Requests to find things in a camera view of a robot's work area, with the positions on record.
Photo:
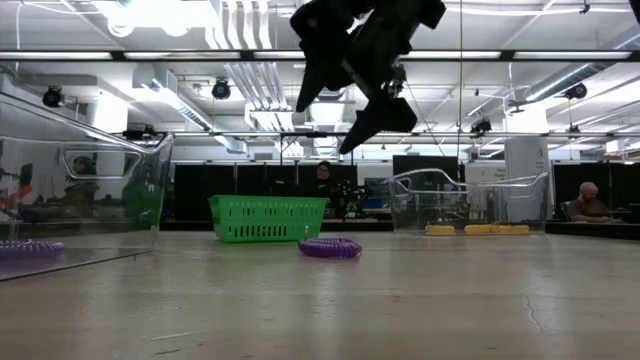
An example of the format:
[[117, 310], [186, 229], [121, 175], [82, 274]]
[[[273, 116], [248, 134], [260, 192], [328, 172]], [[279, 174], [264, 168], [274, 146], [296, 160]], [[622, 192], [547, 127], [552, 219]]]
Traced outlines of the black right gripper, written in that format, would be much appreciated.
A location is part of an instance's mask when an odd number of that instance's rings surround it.
[[[392, 65], [411, 50], [420, 26], [434, 29], [446, 12], [442, 0], [310, 0], [289, 20], [306, 66], [296, 112], [323, 89], [356, 83], [371, 96], [392, 76]], [[347, 154], [376, 134], [411, 132], [417, 116], [405, 98], [370, 100], [339, 149]]]

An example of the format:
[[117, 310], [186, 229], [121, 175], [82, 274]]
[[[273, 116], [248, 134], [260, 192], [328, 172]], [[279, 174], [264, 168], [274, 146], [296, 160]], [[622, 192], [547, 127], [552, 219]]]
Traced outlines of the black monitor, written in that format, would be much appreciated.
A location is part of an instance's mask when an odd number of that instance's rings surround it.
[[392, 163], [394, 176], [414, 171], [409, 179], [415, 190], [443, 190], [459, 180], [456, 157], [394, 155]]

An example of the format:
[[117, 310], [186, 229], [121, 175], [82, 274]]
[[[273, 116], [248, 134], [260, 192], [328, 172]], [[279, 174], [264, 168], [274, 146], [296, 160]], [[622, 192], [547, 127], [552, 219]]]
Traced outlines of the silver ventilation duct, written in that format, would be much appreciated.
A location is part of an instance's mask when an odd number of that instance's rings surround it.
[[311, 132], [326, 133], [324, 137], [311, 139], [311, 148], [316, 156], [330, 156], [340, 153], [344, 141], [338, 132], [347, 132], [353, 120], [345, 116], [346, 111], [356, 101], [350, 98], [347, 89], [322, 90], [306, 108], [305, 124]]

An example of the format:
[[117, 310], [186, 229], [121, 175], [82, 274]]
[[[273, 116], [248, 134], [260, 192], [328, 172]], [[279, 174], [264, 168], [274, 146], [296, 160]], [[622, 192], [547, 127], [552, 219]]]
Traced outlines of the black beam with light strips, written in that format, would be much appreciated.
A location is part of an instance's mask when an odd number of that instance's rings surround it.
[[[413, 50], [403, 62], [614, 62], [640, 63], [640, 50]], [[0, 50], [0, 61], [26, 62], [301, 62], [297, 50]]]

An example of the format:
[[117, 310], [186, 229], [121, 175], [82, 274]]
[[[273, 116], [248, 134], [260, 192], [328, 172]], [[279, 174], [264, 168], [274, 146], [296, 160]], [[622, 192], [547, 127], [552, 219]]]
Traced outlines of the white pillar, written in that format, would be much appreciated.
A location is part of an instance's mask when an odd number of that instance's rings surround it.
[[516, 137], [505, 143], [507, 214], [512, 223], [539, 222], [548, 210], [549, 156], [542, 137]]

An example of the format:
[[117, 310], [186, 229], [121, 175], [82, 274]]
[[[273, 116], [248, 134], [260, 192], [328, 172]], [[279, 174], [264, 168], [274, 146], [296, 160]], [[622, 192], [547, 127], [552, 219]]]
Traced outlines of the clear plastic bin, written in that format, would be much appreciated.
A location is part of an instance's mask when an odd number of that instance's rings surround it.
[[[153, 250], [173, 138], [141, 146], [0, 92], [0, 241], [62, 242], [62, 254], [0, 260], [0, 282]], [[91, 158], [96, 175], [76, 175]], [[65, 194], [69, 179], [99, 185], [92, 202]]]
[[549, 174], [460, 183], [441, 169], [387, 180], [394, 230], [427, 236], [524, 235], [545, 228]]

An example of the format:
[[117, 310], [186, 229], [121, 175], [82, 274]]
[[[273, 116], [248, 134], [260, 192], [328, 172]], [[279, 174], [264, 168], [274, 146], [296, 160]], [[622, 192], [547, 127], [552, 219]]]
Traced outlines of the black metal stand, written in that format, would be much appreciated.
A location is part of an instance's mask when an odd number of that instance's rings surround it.
[[[284, 153], [293, 143], [298, 143], [302, 147], [302, 156], [293, 157], [293, 162], [309, 162], [312, 159], [331, 160], [338, 163], [347, 162], [354, 164], [353, 152], [341, 153], [341, 146], [346, 138], [346, 132], [329, 131], [306, 131], [306, 132], [279, 132], [276, 137], [279, 139], [279, 161], [284, 163]], [[333, 139], [333, 144], [316, 146], [315, 141], [321, 139], [328, 141]]]

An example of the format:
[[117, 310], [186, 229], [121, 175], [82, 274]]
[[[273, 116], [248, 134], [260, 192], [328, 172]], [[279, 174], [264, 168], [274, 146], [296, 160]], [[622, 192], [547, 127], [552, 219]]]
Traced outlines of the person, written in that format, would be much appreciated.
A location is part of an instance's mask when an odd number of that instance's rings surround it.
[[344, 178], [334, 175], [330, 162], [321, 161], [316, 167], [315, 179], [303, 190], [303, 195], [326, 198], [331, 202], [343, 201], [344, 183]]
[[[76, 175], [96, 175], [94, 161], [87, 156], [77, 157], [73, 161], [72, 170]], [[90, 203], [94, 200], [99, 185], [94, 180], [69, 179], [70, 185], [65, 188], [65, 194], [72, 199]]]
[[567, 215], [572, 222], [622, 223], [597, 199], [599, 189], [593, 182], [583, 182], [579, 186], [579, 196], [567, 207]]

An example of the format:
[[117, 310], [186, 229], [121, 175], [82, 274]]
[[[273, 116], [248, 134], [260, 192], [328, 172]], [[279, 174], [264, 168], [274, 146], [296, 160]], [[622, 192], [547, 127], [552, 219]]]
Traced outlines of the black partition wall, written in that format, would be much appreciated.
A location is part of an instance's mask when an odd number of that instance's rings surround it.
[[579, 196], [579, 186], [593, 182], [600, 200], [622, 223], [640, 225], [640, 164], [611, 162], [553, 165], [554, 217], [572, 222], [567, 207]]
[[175, 167], [171, 209], [178, 222], [209, 222], [214, 195], [306, 196], [319, 184], [315, 165], [186, 165]]

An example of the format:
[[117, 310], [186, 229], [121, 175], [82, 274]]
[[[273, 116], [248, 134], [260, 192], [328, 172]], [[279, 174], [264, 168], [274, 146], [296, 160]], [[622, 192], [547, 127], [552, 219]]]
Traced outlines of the green plastic basket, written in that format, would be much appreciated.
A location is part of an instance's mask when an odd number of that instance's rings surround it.
[[317, 197], [214, 195], [214, 231], [224, 243], [289, 242], [316, 237], [328, 200]]

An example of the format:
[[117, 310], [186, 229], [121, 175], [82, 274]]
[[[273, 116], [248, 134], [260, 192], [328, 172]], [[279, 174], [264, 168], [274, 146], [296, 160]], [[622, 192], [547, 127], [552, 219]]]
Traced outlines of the purple spring keychain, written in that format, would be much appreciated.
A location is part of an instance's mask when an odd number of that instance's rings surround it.
[[305, 256], [328, 259], [351, 259], [362, 252], [362, 247], [348, 237], [311, 238], [308, 227], [298, 241], [298, 249]]
[[0, 241], [0, 260], [54, 257], [64, 250], [62, 242], [6, 240]]

